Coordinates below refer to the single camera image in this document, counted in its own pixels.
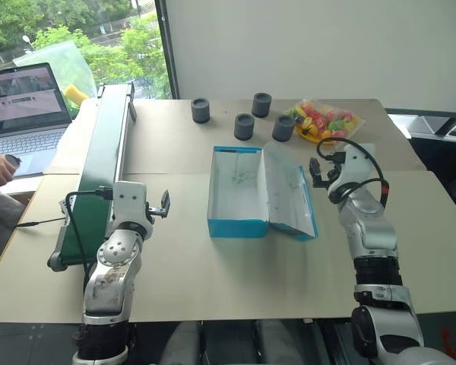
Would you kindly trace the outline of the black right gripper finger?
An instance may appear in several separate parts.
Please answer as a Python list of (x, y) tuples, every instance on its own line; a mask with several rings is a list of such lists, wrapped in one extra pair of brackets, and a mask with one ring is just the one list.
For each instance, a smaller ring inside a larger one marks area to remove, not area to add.
[(321, 177), (320, 163), (315, 157), (311, 157), (309, 160), (309, 173), (312, 177), (312, 185), (315, 188), (323, 187), (323, 179)]

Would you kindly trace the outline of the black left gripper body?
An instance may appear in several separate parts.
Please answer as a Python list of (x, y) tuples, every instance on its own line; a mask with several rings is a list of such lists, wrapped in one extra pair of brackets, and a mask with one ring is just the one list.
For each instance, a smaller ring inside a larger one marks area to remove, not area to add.
[(163, 209), (162, 208), (151, 208), (149, 206), (149, 204), (146, 204), (146, 218), (152, 225), (154, 225), (156, 216), (162, 217)]

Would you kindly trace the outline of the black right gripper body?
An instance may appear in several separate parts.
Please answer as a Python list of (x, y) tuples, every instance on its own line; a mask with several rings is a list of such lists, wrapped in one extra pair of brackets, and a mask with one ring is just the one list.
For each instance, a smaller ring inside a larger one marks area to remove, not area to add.
[(337, 188), (337, 181), (341, 174), (341, 165), (335, 163), (332, 169), (327, 172), (327, 179), (323, 180), (323, 188), (326, 190), (335, 190)]

